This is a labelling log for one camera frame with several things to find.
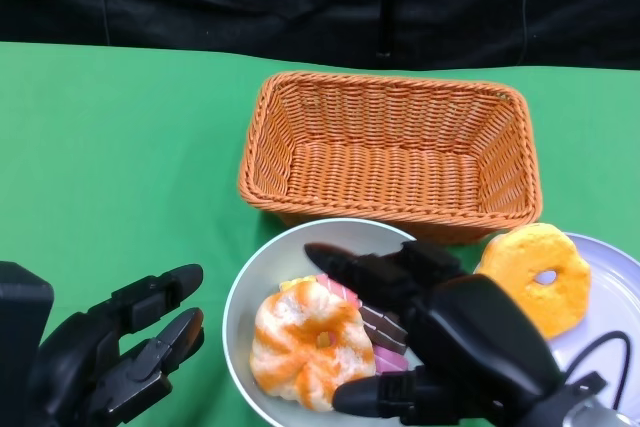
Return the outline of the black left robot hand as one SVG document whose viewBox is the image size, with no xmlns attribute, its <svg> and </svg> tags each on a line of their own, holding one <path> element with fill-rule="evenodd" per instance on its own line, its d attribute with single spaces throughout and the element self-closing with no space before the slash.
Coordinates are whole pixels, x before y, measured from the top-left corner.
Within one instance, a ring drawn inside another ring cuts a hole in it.
<svg viewBox="0 0 640 427">
<path fill-rule="evenodd" d="M 177 309 L 202 282 L 200 265 L 180 266 L 67 318 L 38 350 L 26 425 L 118 426 L 170 394 L 170 374 L 204 343 L 202 310 L 187 309 L 126 352 L 119 341 Z"/>
</svg>

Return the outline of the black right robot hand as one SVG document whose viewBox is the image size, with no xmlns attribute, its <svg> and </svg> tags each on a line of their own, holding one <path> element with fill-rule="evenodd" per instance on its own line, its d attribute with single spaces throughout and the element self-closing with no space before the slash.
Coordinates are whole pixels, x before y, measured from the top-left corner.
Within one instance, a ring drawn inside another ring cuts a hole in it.
<svg viewBox="0 0 640 427">
<path fill-rule="evenodd" d="M 467 274 L 446 250 L 408 241 L 357 255 L 308 243 L 307 257 L 364 303 L 399 317 L 421 364 L 340 386 L 334 408 L 406 426 L 559 426 L 563 374 L 531 321 L 492 280 Z"/>
</svg>

